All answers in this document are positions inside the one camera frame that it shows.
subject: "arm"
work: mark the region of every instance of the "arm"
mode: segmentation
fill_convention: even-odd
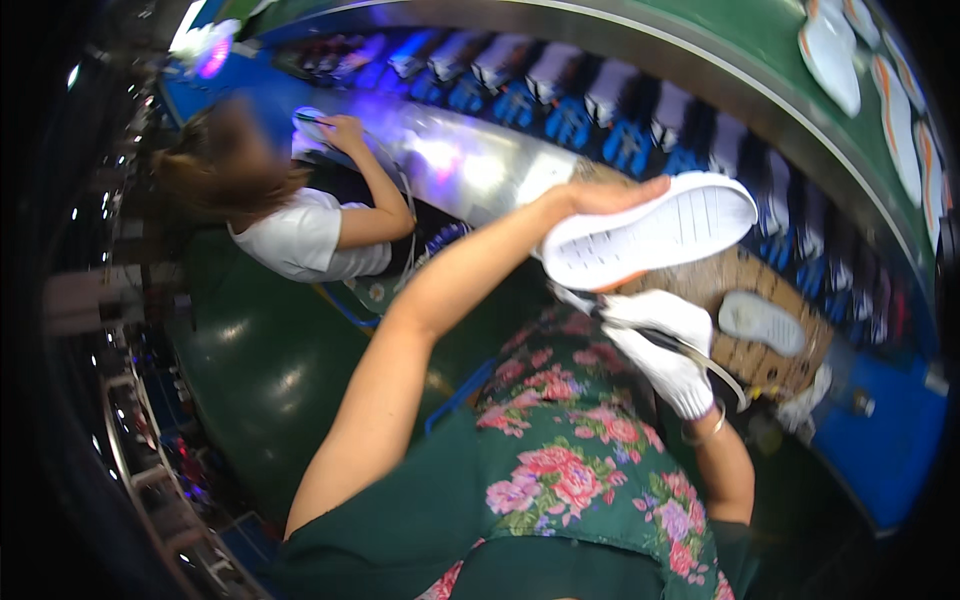
[[[710,435],[720,411],[714,406],[702,419],[688,421],[695,440]],[[746,446],[728,423],[696,446],[697,467],[707,486],[707,516],[730,523],[750,524],[754,512],[754,464]]]
[[[444,250],[394,300],[360,359],[329,434],[300,482],[287,536],[386,475],[406,453],[434,344],[499,284],[563,218],[617,212],[662,195],[637,188],[562,185]]]
[[[690,437],[704,441],[694,451],[707,485],[707,515],[749,524],[754,510],[754,465],[728,422],[713,433],[720,411],[706,371],[686,356],[659,348],[635,331],[635,327],[649,327],[669,333],[709,356],[713,332],[710,315],[663,290],[605,297],[601,314],[604,333],[686,422]]]
[[[363,141],[363,124],[356,117],[318,119],[326,138],[349,156],[373,196],[373,210],[343,210],[337,248],[360,248],[400,239],[414,230],[410,208],[390,176]]]

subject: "silver bangle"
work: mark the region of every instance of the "silver bangle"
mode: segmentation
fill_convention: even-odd
[[[710,441],[710,438],[717,435],[717,432],[720,431],[720,428],[723,427],[723,424],[727,421],[727,405],[724,404],[723,400],[720,398],[715,398],[714,401],[720,405],[720,419],[717,420],[717,423],[713,425],[713,431],[706,434],[705,437],[700,438],[699,440],[693,440],[686,435],[684,431],[684,426],[680,426],[680,439],[684,444],[697,447],[698,445],[706,444]]]

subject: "green floral dress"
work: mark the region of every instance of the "green floral dress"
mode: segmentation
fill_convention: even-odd
[[[332,527],[341,532],[336,543],[349,546],[344,552],[362,556],[355,565],[362,580],[341,566],[323,579],[327,591],[345,590],[343,597],[456,600],[484,597],[483,587],[488,597],[511,588],[516,597],[575,595],[547,588],[551,580],[584,574],[583,559],[559,567],[579,552],[592,553],[587,564],[596,565],[596,581],[580,597],[621,595],[602,591],[611,576],[601,571],[619,564],[615,577],[625,580],[650,573],[648,583],[619,586],[632,590],[630,597],[733,598],[696,489],[643,420],[654,422],[651,392],[592,319],[566,306],[548,309],[507,343],[500,359],[472,418],[461,411],[442,423],[385,480],[294,534],[280,561],[281,583],[293,584],[286,589],[317,591],[319,580],[310,580],[319,568],[317,548],[331,544]],[[393,517],[373,515],[381,512]],[[356,537],[377,526],[390,531],[374,551]],[[408,547],[391,554],[383,544],[402,535],[399,529],[415,533],[408,533]],[[346,531],[354,535],[349,544]],[[536,542],[544,538],[552,540]],[[337,564],[352,565],[335,556]],[[538,556],[553,558],[515,577],[505,574]],[[444,561],[433,583],[410,593]],[[371,564],[378,567],[367,569]],[[535,568],[543,569],[540,576]],[[521,593],[518,581],[543,585]]]

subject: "white shoe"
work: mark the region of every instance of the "white shoe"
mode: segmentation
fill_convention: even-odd
[[[913,139],[917,142],[920,155],[920,164],[924,168],[924,221],[926,231],[930,234],[930,244],[933,252],[937,251],[940,242],[940,217],[944,215],[944,169],[940,164],[940,156],[933,146],[933,135],[930,128],[923,121],[917,121],[913,126]]]
[[[874,18],[863,0],[846,0],[843,3],[843,14],[868,46],[876,48],[880,44],[880,31],[877,30]]]
[[[717,319],[720,330],[734,338],[761,342],[790,358],[804,349],[804,328],[779,306],[750,292],[728,292]]]
[[[829,17],[828,11],[808,10],[810,17],[798,37],[804,64],[833,102],[853,118],[860,112],[860,85],[850,44],[853,32],[846,22],[846,29],[837,27],[837,19]]]
[[[699,260],[735,244],[756,223],[739,182],[693,171],[663,196],[613,215],[575,215],[550,230],[543,268],[571,290],[607,291],[650,269]]]
[[[894,161],[900,183],[910,197],[910,202],[920,207],[922,187],[920,167],[917,165],[917,151],[913,147],[910,135],[910,101],[897,79],[894,67],[881,55],[874,55],[870,65],[874,76],[876,91],[880,94],[882,106],[883,135],[887,139],[890,158]]]
[[[920,84],[917,83],[917,78],[914,77],[913,71],[911,71],[907,65],[906,59],[903,57],[903,52],[900,51],[900,47],[894,39],[890,37],[890,34],[886,32],[883,32],[883,43],[886,44],[887,49],[890,50],[890,54],[894,57],[894,62],[897,64],[897,72],[900,73],[903,90],[910,98],[910,102],[913,103],[913,107],[917,109],[917,112],[924,114],[926,112],[926,97],[920,90]]]

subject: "brown hair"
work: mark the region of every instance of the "brown hair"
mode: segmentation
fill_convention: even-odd
[[[186,122],[177,144],[154,153],[154,174],[190,211],[199,216],[258,221],[290,202],[306,184],[308,171],[290,168],[278,180],[228,180],[217,172],[217,158],[230,151],[228,137],[211,127],[216,106],[203,108]]]

